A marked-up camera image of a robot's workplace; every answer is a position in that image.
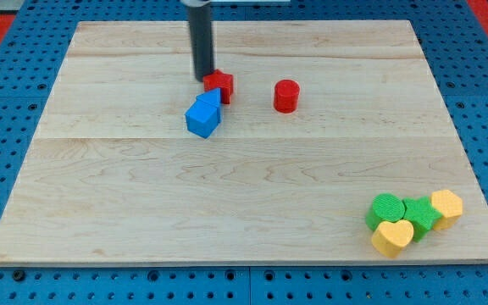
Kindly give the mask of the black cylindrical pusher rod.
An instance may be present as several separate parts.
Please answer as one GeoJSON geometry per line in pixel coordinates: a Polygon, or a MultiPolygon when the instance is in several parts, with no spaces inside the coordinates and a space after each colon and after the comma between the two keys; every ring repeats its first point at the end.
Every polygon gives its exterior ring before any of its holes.
{"type": "Polygon", "coordinates": [[[211,5],[204,0],[186,0],[188,29],[194,75],[202,82],[206,75],[214,72],[214,39],[211,19],[211,5]]]}

